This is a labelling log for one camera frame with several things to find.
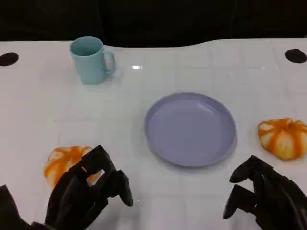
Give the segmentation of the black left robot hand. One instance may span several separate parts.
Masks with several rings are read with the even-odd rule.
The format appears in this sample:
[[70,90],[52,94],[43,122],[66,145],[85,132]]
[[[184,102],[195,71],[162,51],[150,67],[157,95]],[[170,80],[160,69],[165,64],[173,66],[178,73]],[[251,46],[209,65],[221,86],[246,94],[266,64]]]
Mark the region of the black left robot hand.
[[49,198],[45,224],[56,230],[84,230],[116,196],[133,206],[128,177],[98,145],[61,176]]

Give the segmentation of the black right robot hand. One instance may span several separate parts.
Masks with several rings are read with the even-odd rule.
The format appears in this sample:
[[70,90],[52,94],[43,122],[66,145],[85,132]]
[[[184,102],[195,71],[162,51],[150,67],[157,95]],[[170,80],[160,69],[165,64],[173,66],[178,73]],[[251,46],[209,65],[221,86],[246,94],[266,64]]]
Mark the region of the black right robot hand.
[[305,230],[307,197],[292,180],[277,173],[256,156],[240,164],[230,180],[234,187],[227,200],[223,219],[237,209],[255,216],[263,230]]

